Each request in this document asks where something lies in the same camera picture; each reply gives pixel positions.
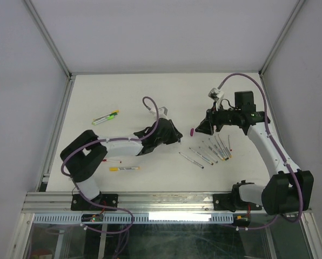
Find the purple pen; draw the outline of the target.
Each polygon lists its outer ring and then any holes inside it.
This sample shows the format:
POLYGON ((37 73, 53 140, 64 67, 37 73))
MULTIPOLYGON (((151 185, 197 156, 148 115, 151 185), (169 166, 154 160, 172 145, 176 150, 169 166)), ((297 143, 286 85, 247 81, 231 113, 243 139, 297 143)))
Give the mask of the purple pen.
POLYGON ((199 153, 198 151, 196 151, 193 148, 189 148, 189 150, 191 150, 194 154, 196 154, 198 157, 200 157, 201 159, 203 159, 204 161, 206 161, 208 164, 210 165, 214 165, 214 163, 207 157, 205 157, 204 155, 202 155, 201 153, 199 153))

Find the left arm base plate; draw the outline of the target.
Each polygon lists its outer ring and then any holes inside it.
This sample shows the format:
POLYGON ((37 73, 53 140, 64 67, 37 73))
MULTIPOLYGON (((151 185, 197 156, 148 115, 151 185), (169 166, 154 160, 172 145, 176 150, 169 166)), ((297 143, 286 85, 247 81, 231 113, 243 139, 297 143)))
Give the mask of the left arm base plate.
POLYGON ((91 201, 84 198, 81 193, 73 194, 71 207, 72 211, 116 211, 118 205, 118 194, 100 193, 91 201))

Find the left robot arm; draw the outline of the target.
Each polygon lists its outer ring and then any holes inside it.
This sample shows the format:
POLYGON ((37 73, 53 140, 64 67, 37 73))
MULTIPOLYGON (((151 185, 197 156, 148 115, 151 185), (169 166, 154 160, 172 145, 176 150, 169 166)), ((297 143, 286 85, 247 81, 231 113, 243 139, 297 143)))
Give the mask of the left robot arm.
POLYGON ((62 150, 61 172, 71 178, 82 194, 82 203, 89 209, 97 209, 101 196, 93 174, 104 159, 147 155, 160 145, 180 142, 182 137, 172 120, 165 118, 125 137, 99 138, 89 129, 62 150))

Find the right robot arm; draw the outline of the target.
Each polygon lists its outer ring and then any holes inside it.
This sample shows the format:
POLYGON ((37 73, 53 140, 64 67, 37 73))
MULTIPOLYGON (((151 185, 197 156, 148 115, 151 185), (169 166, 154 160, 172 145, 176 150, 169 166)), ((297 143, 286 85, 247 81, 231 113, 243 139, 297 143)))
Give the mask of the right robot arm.
POLYGON ((213 135, 224 126, 239 127, 257 148, 270 175, 266 186, 245 180, 234 184, 230 193, 217 199, 219 205, 235 212, 255 204, 268 215, 308 210, 314 177, 310 171, 302 171, 267 130, 270 120, 264 111, 257 111, 253 92, 235 92, 235 106, 228 109, 222 106, 223 91, 213 88, 208 96, 213 99, 213 106, 195 131, 213 135))

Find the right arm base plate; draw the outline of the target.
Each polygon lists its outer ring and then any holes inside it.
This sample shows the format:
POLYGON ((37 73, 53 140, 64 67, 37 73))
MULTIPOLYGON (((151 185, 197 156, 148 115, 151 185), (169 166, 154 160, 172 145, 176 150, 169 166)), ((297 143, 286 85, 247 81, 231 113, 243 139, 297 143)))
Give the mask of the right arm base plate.
POLYGON ((235 197, 231 192, 229 193, 220 193, 213 194, 213 208, 215 211, 224 211, 228 210, 230 212, 236 212, 238 210, 251 210, 259 211, 262 210, 262 207, 251 202, 242 201, 240 198, 235 197))

